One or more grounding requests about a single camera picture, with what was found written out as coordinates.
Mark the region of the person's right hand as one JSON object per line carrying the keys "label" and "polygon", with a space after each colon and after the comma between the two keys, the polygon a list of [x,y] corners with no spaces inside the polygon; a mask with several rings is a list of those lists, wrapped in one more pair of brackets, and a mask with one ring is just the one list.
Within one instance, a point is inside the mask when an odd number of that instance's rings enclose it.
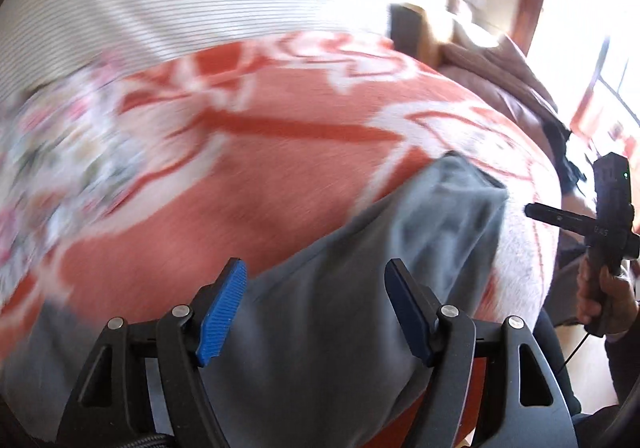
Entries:
{"label": "person's right hand", "polygon": [[585,257],[580,263],[577,278],[577,319],[584,324],[600,320],[605,310],[608,318],[604,322],[607,336],[624,335],[638,316],[639,304],[634,298],[634,289],[625,277],[614,277],[606,266],[596,274]]}

